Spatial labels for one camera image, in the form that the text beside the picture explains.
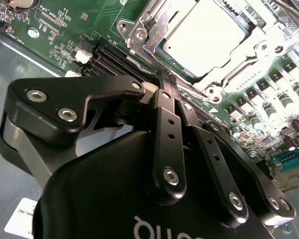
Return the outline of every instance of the motherboard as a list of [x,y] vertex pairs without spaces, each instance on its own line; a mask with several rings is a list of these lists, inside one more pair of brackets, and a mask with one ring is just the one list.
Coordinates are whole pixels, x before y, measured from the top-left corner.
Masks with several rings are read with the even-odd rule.
[[299,20],[270,0],[0,0],[0,34],[70,77],[166,70],[254,162],[299,166]]

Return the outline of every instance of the black cable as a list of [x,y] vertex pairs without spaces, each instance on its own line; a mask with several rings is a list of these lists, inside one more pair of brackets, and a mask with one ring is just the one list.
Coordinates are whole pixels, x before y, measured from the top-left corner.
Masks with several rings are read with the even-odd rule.
[[291,14],[299,19],[299,11],[297,9],[295,9],[293,6],[291,6],[290,4],[286,3],[283,0],[271,0],[271,1],[276,3],[277,5],[279,5],[281,8],[283,8],[289,14]]

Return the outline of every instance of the white label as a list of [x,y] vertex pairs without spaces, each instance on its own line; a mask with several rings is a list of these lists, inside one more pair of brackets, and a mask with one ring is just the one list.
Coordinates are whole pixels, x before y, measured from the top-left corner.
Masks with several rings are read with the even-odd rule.
[[123,6],[126,4],[128,0],[120,0],[120,4],[122,4]]
[[33,239],[32,217],[36,204],[37,202],[34,200],[22,198],[4,231],[20,237]]

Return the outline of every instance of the black plastic bracket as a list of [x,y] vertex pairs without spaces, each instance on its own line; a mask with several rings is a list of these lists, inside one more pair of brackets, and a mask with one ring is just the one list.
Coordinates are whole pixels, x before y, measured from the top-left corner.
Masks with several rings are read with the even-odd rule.
[[292,203],[230,136],[215,122],[207,121],[203,127],[215,136],[237,185],[262,223],[275,226],[292,220],[296,215]]
[[147,180],[149,196],[161,205],[172,205],[186,192],[181,120],[174,114],[174,98],[157,90],[152,99],[153,134],[149,155],[152,157]]
[[179,102],[178,107],[186,126],[188,137],[197,149],[197,158],[203,158],[206,162],[207,173],[217,194],[215,213],[218,218],[229,227],[236,228],[248,219],[248,209],[233,176],[226,164],[222,152],[212,133],[200,127],[194,109],[185,102]]
[[[47,100],[31,101],[26,94],[31,89],[44,92]],[[52,146],[70,147],[87,127],[88,110],[139,100],[144,94],[143,86],[129,76],[21,79],[9,85],[4,110],[17,127]],[[77,118],[72,122],[62,120],[57,114],[60,108],[72,109]]]

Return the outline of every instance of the small chip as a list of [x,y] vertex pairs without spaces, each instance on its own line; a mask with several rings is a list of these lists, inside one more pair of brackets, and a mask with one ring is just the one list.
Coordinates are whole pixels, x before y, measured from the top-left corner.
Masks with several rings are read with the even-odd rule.
[[290,129],[286,126],[286,127],[283,127],[283,128],[281,129],[281,131],[282,131],[283,133],[289,133],[289,132],[290,132]]
[[274,153],[275,151],[273,150],[273,148],[267,148],[267,149],[266,149],[266,152],[267,152],[267,154],[272,154],[272,153]]
[[267,137],[262,140],[263,143],[270,143],[272,141],[271,138]]
[[240,131],[240,137],[246,137],[246,132],[244,132],[243,130],[242,131]]

